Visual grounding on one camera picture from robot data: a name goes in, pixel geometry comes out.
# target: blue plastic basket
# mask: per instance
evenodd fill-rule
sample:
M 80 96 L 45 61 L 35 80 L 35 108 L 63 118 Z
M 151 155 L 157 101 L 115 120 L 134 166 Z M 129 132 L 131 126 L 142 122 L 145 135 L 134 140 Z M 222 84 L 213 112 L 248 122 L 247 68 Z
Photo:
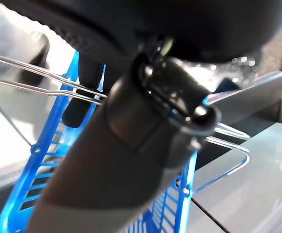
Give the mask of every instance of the blue plastic basket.
M 78 78 L 78 53 L 65 75 Z M 71 90 L 62 85 L 61 90 Z M 69 128 L 61 122 L 68 97 L 59 96 L 53 105 L 44 129 L 35 145 L 21 177 L 16 183 L 0 215 L 0 233 L 24 233 L 39 198 L 40 191 L 59 166 L 70 146 L 90 120 L 96 106 L 91 105 L 82 125 Z M 125 232 L 129 233 L 184 233 L 188 219 L 192 183 L 197 154 L 194 154 L 180 177 L 157 198 L 153 205 Z

